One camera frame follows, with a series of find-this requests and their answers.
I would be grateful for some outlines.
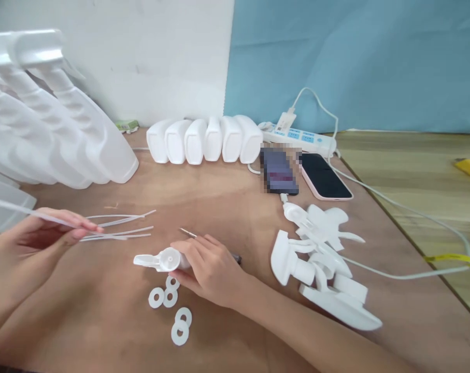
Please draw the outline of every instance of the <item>hand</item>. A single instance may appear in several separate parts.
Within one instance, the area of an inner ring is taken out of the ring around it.
[[[88,219],[67,210],[38,211],[81,228],[29,216],[0,234],[0,307],[4,309],[16,307],[38,290],[62,255],[88,231],[103,232]]]
[[[198,296],[234,308],[242,299],[249,275],[236,263],[225,245],[209,235],[171,243],[185,254],[195,277],[176,269],[169,274]]]

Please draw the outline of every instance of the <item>blue wall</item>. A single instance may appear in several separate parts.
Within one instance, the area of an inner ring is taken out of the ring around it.
[[[470,0],[236,0],[225,115],[314,89],[340,130],[470,133]],[[310,93],[294,126],[333,129]]]

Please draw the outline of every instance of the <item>yellow tape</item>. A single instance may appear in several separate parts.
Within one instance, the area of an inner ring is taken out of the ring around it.
[[[447,260],[456,260],[459,262],[465,262],[470,266],[470,256],[468,255],[461,255],[461,254],[443,254],[443,255],[436,255],[436,256],[424,256],[423,257],[427,262],[441,262]]]

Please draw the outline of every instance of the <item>white washer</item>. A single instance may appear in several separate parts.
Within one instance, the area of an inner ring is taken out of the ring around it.
[[[175,321],[173,328],[171,329],[171,339],[173,340],[174,344],[177,346],[183,346],[187,342],[189,335],[190,330],[188,328],[187,322],[183,320]]]
[[[171,308],[176,304],[178,301],[178,292],[174,289],[166,289],[164,292],[164,307],[166,308]]]
[[[164,290],[162,288],[155,288],[150,292],[148,296],[148,304],[152,308],[159,308],[164,302]]]
[[[192,312],[186,307],[180,308],[178,312],[176,312],[176,316],[174,316],[175,322],[179,320],[186,321],[188,327],[190,327],[192,325]]]
[[[172,276],[167,276],[166,279],[166,289],[172,289],[172,290],[178,290],[179,288],[179,281],[178,279],[172,277]]]

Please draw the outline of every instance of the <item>black smartphone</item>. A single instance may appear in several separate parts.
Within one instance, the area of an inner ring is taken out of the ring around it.
[[[297,178],[290,167],[290,158],[284,150],[262,148],[260,159],[268,193],[298,194]]]
[[[300,164],[302,176],[314,197],[322,200],[352,199],[352,192],[322,156],[302,153]]]

